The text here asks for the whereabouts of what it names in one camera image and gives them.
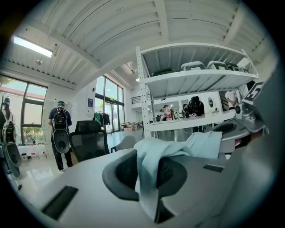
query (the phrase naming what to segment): chair backrest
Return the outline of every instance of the chair backrest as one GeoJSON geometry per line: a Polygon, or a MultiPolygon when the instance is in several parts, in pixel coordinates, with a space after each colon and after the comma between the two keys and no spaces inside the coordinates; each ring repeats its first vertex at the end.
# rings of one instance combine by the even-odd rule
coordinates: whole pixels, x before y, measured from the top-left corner
{"type": "Polygon", "coordinates": [[[136,143],[135,137],[132,135],[128,135],[123,140],[116,145],[116,150],[124,150],[124,149],[130,149],[133,148],[136,143]]]}
{"type": "Polygon", "coordinates": [[[78,162],[109,154],[107,133],[96,121],[78,121],[69,143],[78,162]]]}

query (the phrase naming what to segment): clothing rack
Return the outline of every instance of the clothing rack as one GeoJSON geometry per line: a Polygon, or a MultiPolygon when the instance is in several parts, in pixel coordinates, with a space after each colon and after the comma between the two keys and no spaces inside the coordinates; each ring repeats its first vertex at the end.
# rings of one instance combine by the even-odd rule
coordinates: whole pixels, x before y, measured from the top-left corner
{"type": "Polygon", "coordinates": [[[98,114],[107,114],[108,116],[109,116],[109,114],[107,113],[107,112],[105,112],[105,111],[94,111],[94,114],[95,113],[98,113],[98,114]]]}

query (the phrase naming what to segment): pipe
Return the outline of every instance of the pipe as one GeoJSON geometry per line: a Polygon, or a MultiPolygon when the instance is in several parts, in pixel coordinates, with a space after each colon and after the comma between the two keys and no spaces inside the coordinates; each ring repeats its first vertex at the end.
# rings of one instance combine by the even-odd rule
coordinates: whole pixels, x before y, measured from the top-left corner
{"type": "Polygon", "coordinates": [[[134,88],[132,86],[130,86],[124,79],[122,79],[116,72],[114,72],[113,70],[110,71],[114,76],[116,76],[118,79],[120,79],[123,83],[125,83],[128,87],[130,87],[132,90],[134,90],[134,88]]]}

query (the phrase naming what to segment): white metal shelf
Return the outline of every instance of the white metal shelf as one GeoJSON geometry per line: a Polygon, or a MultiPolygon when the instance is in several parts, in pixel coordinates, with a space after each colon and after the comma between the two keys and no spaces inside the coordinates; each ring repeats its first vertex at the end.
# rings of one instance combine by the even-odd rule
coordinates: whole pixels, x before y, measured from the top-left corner
{"type": "Polygon", "coordinates": [[[192,118],[180,119],[178,121],[162,121],[152,123],[148,126],[149,131],[161,131],[161,130],[176,130],[195,126],[202,126],[211,123],[217,123],[224,120],[228,120],[234,117],[235,110],[229,110],[216,114],[205,114],[205,116],[196,116],[192,118]]]}
{"type": "Polygon", "coordinates": [[[220,45],[177,43],[143,51],[137,47],[136,56],[145,137],[150,136],[151,131],[175,130],[221,122],[233,118],[235,113],[234,110],[231,110],[216,115],[188,118],[176,122],[149,124],[148,89],[154,99],[163,99],[186,94],[237,89],[254,79],[258,79],[258,73],[244,50],[238,51],[220,45]],[[182,64],[193,61],[200,61],[205,66],[208,65],[209,61],[230,62],[237,65],[243,58],[248,58],[250,62],[250,73],[213,69],[181,72],[180,69],[182,64]],[[173,68],[176,72],[150,77],[154,72],[167,67],[173,68]]]}
{"type": "Polygon", "coordinates": [[[176,72],[187,62],[200,61],[205,66],[209,61],[238,64],[247,54],[232,48],[205,43],[178,43],[162,45],[141,51],[144,67],[152,75],[154,72],[171,67],[176,72]]]}
{"type": "Polygon", "coordinates": [[[180,71],[145,78],[154,99],[237,89],[257,79],[254,74],[217,69],[180,71]]]}

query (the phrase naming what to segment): towel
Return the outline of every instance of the towel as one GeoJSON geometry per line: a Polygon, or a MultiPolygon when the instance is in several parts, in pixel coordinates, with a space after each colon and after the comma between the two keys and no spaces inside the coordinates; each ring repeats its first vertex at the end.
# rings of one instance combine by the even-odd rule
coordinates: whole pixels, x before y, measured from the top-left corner
{"type": "Polygon", "coordinates": [[[159,160],[164,157],[187,155],[202,158],[218,158],[221,132],[193,133],[186,142],[166,142],[148,137],[135,144],[139,179],[139,202],[154,221],[159,200],[156,179],[159,160]]]}

